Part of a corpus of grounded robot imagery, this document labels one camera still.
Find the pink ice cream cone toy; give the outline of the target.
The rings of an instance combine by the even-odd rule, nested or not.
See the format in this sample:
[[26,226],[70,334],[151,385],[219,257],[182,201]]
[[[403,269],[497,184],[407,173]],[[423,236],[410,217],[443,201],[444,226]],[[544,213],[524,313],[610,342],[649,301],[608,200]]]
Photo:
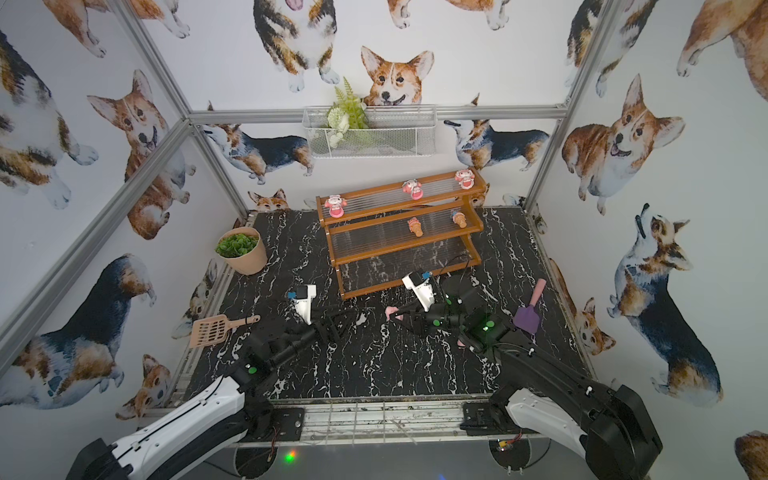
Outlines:
[[421,238],[424,235],[422,224],[417,217],[412,217],[407,221],[409,231],[413,233],[417,238]]

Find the blue pink ice cream toy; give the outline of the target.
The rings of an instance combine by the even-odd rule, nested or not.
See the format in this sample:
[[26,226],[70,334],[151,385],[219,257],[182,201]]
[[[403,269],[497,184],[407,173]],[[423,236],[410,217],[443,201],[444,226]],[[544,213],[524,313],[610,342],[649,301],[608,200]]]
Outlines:
[[452,221],[461,229],[467,227],[466,215],[461,210],[456,210],[452,213]]

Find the pink hooded bunny doll figure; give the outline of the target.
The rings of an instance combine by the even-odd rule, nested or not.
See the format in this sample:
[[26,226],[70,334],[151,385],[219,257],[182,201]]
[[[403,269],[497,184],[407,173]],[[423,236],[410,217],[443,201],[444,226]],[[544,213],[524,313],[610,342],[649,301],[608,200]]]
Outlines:
[[347,200],[341,195],[330,195],[323,203],[323,207],[328,211],[328,215],[334,219],[344,216],[347,205]]

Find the pink white bunny doll figure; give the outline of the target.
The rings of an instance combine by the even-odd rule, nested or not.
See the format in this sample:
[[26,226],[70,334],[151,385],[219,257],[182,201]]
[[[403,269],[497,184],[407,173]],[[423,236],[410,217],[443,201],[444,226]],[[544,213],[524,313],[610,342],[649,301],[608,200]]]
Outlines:
[[475,185],[475,174],[471,169],[457,171],[454,179],[462,190],[470,190]]

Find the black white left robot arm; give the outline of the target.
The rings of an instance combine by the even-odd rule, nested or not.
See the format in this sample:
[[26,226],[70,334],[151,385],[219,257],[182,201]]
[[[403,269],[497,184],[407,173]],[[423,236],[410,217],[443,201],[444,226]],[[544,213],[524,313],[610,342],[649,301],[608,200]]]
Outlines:
[[225,446],[272,433],[267,399],[279,368],[315,344],[339,343],[355,326],[354,308],[313,310],[301,320],[253,324],[238,358],[197,395],[149,426],[111,444],[97,439],[75,457],[70,479],[178,479]]

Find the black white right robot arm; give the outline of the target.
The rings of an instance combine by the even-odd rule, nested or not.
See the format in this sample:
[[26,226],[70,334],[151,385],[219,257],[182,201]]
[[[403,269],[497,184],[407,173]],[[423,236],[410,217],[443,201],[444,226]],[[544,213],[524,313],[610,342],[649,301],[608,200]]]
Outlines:
[[457,277],[439,287],[413,273],[402,283],[415,299],[388,308],[388,318],[419,336],[446,332],[500,369],[498,389],[465,412],[461,428],[468,435],[500,438],[530,430],[579,455],[599,479],[647,477],[663,444],[634,390],[613,389],[541,350]]

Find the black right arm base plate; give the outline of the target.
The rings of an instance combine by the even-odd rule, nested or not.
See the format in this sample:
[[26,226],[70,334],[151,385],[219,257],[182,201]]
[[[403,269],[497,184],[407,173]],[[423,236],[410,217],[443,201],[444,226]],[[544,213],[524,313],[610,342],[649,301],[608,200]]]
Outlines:
[[459,428],[468,436],[497,436],[508,433],[514,423],[502,409],[490,402],[467,402],[462,405]]

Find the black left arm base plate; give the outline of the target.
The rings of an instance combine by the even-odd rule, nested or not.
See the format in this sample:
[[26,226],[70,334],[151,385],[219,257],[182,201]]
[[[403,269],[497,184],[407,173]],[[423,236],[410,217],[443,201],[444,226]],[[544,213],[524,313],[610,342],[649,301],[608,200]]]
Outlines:
[[275,408],[257,418],[256,423],[240,440],[240,444],[271,445],[299,441],[303,433],[305,417],[305,408]]

